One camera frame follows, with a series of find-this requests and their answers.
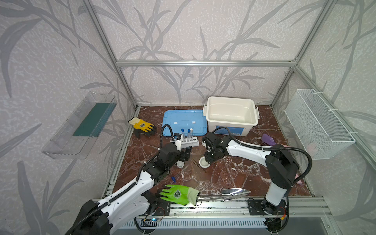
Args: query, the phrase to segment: test tube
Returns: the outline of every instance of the test tube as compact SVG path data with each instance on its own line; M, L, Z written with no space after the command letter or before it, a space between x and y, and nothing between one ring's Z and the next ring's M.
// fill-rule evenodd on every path
M191 130L188 129L187 141L190 141L190 137L191 137Z
M186 140L185 140L185 133L184 133L184 129L182 129L182 137L181 137L181 139L183 140L183 142L185 142Z

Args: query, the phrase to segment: mesh basket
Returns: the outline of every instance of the mesh basket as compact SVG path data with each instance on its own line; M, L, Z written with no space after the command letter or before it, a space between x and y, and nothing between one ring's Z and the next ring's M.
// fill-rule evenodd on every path
M312 159L329 159L355 143L349 130L313 89L298 89L285 113Z

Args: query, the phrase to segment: purple object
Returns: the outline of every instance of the purple object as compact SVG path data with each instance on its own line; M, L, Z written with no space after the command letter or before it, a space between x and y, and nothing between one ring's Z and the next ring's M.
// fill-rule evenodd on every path
M273 145L276 144L276 142L274 142L274 139L267 134L262 134L261 141L270 145L270 146L273 146Z

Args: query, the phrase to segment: lid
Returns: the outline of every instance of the lid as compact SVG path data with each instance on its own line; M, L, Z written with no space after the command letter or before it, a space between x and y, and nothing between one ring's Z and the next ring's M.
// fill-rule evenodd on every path
M184 129L185 135L188 129L193 129L194 136L205 135L208 132L206 117L202 115L202 109L189 110L168 110L164 113L162 126L169 124L173 133L181 133ZM163 131L163 136L171 136L168 127Z

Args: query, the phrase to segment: green mat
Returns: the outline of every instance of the green mat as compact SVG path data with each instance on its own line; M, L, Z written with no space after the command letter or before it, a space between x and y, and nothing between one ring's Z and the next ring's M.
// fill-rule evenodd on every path
M73 135L98 137L115 106L116 104L113 103L96 103Z

